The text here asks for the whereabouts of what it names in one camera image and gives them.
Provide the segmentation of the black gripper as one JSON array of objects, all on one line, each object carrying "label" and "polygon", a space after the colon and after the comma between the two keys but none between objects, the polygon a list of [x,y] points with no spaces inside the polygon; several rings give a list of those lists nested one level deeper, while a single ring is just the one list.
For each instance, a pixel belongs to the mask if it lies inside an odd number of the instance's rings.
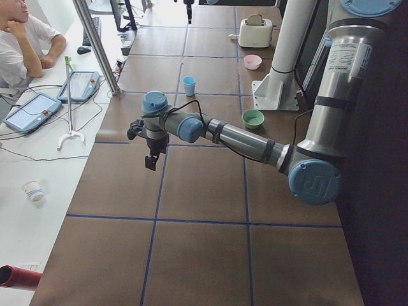
[{"label": "black gripper", "polygon": [[192,24],[192,5],[194,4],[194,0],[183,0],[183,3],[186,5],[187,9],[188,24]]},{"label": "black gripper", "polygon": [[165,154],[169,142],[168,133],[159,127],[157,118],[136,119],[131,122],[127,138],[133,140],[137,136],[146,139],[150,155],[145,156],[145,167],[156,171],[156,156]]}]

